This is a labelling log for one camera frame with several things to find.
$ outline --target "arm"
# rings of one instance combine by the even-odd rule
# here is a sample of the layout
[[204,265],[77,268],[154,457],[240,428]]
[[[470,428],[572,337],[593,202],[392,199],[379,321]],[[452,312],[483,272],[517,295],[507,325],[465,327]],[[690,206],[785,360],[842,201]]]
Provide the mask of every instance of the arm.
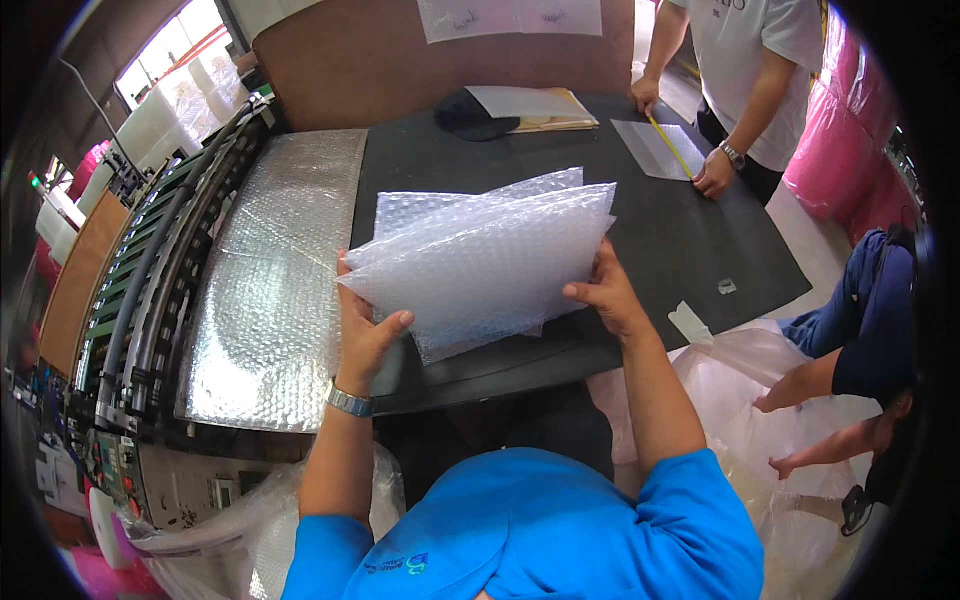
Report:
[[[785,59],[769,48],[763,48],[760,73],[750,92],[747,106],[727,138],[731,148],[745,156],[753,147],[756,139],[774,120],[796,70],[796,62]],[[709,154],[704,168],[693,178],[693,185],[704,196],[715,200],[730,186],[733,173],[730,159],[718,148]]]
[[650,41],[650,57],[643,69],[643,77],[630,88],[630,96],[636,109],[648,117],[653,113],[654,105],[660,97],[660,76],[663,69],[684,43],[686,25],[689,22],[686,9],[669,0],[660,4],[654,23],[654,36]]
[[786,479],[795,468],[809,467],[810,465],[834,465],[841,461],[859,456],[874,450],[874,434],[880,417],[862,420],[861,422],[842,429],[833,435],[821,440],[801,452],[774,460],[770,457],[770,466],[780,474],[780,479]]
[[620,340],[636,456],[644,475],[663,459],[706,448],[697,412],[609,240],[600,245],[591,283],[571,283],[564,295],[595,307]]
[[836,349],[787,373],[770,390],[770,394],[757,398],[754,406],[762,413],[772,413],[780,408],[796,406],[812,397],[833,394],[833,372],[842,350]]
[[[349,273],[343,257],[341,251],[338,276]],[[351,396],[369,396],[384,353],[413,323],[414,316],[401,311],[374,326],[370,305],[343,285],[337,289],[342,361],[335,383],[337,389]],[[372,420],[326,407],[300,486],[300,518],[350,516],[370,529],[372,478]]]

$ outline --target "person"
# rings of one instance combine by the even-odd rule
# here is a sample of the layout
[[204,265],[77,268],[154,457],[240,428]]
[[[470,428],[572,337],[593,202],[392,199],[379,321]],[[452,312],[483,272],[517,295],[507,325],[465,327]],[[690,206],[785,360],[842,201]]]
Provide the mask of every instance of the person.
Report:
[[631,88],[636,109],[648,117],[687,23],[704,89],[696,125],[716,147],[693,184],[716,200],[739,171],[766,206],[806,125],[810,78],[820,71],[824,53],[820,2],[661,2],[650,58]]
[[[370,306],[338,289],[334,383],[365,397],[414,316],[374,326]],[[646,477],[638,498],[575,459],[511,447],[451,468],[373,543],[371,419],[330,404],[303,475],[285,598],[759,597],[763,547],[609,241],[591,282],[563,294],[596,308],[620,341]]]
[[911,309],[912,234],[875,229],[853,249],[833,296],[823,307],[778,321],[783,335],[815,360],[789,372],[754,406],[764,413],[812,397],[875,398],[882,415],[838,431],[785,458],[770,457],[780,479],[795,468],[830,465],[866,452],[874,462],[914,409]]

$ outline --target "man in white t-shirt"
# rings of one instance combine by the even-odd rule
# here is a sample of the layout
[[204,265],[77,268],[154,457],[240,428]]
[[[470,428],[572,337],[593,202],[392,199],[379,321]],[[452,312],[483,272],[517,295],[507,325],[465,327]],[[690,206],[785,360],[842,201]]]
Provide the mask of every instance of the man in white t-shirt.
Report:
[[810,78],[824,54],[820,2],[665,0],[650,59],[631,89],[647,116],[687,23],[704,84],[697,129],[717,147],[693,184],[716,200],[739,171],[766,205],[804,132]]

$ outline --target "sticker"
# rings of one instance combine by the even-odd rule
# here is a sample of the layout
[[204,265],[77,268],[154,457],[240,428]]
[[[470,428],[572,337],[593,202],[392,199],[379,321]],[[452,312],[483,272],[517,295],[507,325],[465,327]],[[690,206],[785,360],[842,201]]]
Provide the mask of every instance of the sticker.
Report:
[[717,281],[717,291],[720,292],[722,296],[732,294],[736,291],[736,284],[733,283],[733,279],[730,279],[729,277],[726,279],[720,279]]

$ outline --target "blue shirt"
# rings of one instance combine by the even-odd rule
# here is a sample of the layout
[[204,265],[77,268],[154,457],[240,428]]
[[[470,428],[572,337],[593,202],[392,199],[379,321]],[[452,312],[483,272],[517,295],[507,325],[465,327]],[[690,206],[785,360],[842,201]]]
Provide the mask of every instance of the blue shirt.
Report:
[[883,408],[916,383],[913,372],[913,256],[890,246],[874,275],[886,235],[870,240],[860,298],[867,299],[857,338],[843,346],[833,371],[833,393],[872,397]]
[[452,468],[376,545],[308,516],[283,597],[758,598],[763,547],[708,449],[660,461],[638,501],[535,448]]

